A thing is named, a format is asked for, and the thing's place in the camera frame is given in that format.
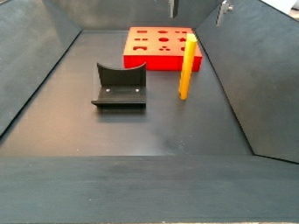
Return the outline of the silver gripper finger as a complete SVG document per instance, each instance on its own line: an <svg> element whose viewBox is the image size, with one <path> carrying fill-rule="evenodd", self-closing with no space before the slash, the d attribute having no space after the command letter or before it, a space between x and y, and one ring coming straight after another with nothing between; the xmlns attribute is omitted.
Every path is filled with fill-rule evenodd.
<svg viewBox="0 0 299 224"><path fill-rule="evenodd" d="M219 14L217 19L217 26L221 27L221 24L225 19L225 15L234 11L234 0L223 0L219 6Z"/></svg>
<svg viewBox="0 0 299 224"><path fill-rule="evenodd" d="M175 18L178 15L179 0L168 0L168 6L170 6L170 18Z"/></svg>

